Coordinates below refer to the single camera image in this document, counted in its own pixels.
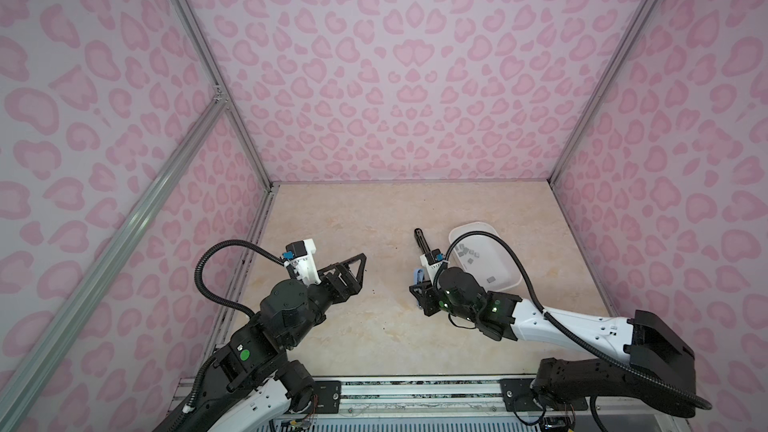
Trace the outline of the black stapler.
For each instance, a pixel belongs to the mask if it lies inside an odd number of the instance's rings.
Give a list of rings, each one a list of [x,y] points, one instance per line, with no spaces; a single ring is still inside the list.
[[[429,246],[424,232],[421,228],[414,229],[414,238],[419,247],[421,254],[428,256],[432,252],[432,248]]]

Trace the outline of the white plastic bin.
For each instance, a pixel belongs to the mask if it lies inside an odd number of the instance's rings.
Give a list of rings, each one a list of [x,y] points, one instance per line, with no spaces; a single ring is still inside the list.
[[[472,275],[487,291],[509,292],[523,282],[508,252],[484,235],[462,239],[451,252],[451,264]],[[495,277],[496,282],[488,283],[489,277]]]

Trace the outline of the blue mini stapler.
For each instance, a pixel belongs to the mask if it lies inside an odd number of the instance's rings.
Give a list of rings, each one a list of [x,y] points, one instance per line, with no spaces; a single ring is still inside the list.
[[[414,271],[414,284],[420,284],[428,280],[426,272],[419,268]]]

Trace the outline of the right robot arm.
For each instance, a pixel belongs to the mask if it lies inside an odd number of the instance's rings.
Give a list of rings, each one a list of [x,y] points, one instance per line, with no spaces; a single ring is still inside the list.
[[[442,269],[436,282],[409,288],[426,316],[444,312],[501,342],[541,342],[591,354],[589,360],[544,358],[530,393],[556,408],[600,397],[637,399],[664,414],[689,419],[712,405],[696,392],[695,354],[659,316],[601,317],[547,308],[536,300],[487,291],[458,267]]]

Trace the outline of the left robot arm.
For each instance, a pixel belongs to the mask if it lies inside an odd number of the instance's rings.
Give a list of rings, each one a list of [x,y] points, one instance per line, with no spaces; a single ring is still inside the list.
[[[328,309],[360,293],[367,257],[358,254],[307,277],[298,263],[259,311],[207,358],[160,431],[255,431],[286,413],[313,412],[316,382],[290,350],[322,324]]]

